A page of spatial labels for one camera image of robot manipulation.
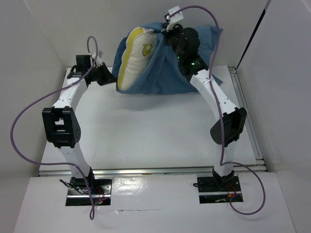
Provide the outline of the cream pillow with yellow band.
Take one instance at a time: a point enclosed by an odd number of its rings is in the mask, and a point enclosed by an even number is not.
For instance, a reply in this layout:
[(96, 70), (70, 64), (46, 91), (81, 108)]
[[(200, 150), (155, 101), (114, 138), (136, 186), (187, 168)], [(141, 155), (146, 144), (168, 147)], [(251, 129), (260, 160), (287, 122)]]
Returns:
[(153, 29), (136, 27), (129, 33), (118, 73), (119, 90), (127, 91), (134, 85), (150, 62), (156, 45), (157, 35)]

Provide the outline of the blue fabric pillowcase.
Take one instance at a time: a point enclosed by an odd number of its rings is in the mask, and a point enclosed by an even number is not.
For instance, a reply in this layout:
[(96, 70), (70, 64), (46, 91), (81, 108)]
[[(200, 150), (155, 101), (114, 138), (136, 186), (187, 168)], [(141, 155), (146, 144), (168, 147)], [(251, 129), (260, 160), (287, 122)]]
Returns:
[[(164, 43), (161, 34), (162, 23), (154, 22), (141, 27), (154, 30), (157, 35), (156, 49), (147, 67), (139, 75), (134, 85), (127, 91), (121, 91), (116, 84), (116, 90), (121, 94), (128, 95), (175, 95), (196, 92), (196, 88), (180, 73), (178, 59), (172, 48)], [(114, 59), (112, 75), (117, 79), (127, 37), (120, 42)]]

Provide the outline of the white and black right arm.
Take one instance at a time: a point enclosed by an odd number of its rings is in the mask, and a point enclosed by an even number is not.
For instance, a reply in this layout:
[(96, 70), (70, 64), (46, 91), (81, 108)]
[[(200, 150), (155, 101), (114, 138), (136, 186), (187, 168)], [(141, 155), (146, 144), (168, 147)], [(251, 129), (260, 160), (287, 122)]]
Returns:
[(183, 28), (180, 24), (163, 23), (162, 35), (165, 44), (171, 46), (178, 59), (181, 74), (205, 99), (215, 117), (210, 136), (220, 157), (216, 158), (212, 181), (205, 188), (224, 190), (234, 178), (233, 158), (237, 141), (243, 132), (247, 112), (239, 108), (222, 91), (210, 69), (199, 55), (200, 40), (193, 28)]

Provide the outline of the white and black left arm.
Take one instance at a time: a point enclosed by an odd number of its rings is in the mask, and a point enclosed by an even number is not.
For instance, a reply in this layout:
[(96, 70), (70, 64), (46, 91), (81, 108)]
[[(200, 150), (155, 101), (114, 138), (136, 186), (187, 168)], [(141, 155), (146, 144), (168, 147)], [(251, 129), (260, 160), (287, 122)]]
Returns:
[(82, 131), (75, 114), (77, 105), (92, 82), (103, 86), (114, 83), (116, 78), (110, 73), (100, 57), (77, 55), (65, 88), (59, 99), (50, 108), (42, 110), (42, 117), (47, 141), (52, 143), (65, 158), (71, 171), (68, 187), (92, 193), (96, 188), (94, 173), (86, 162), (79, 141)]

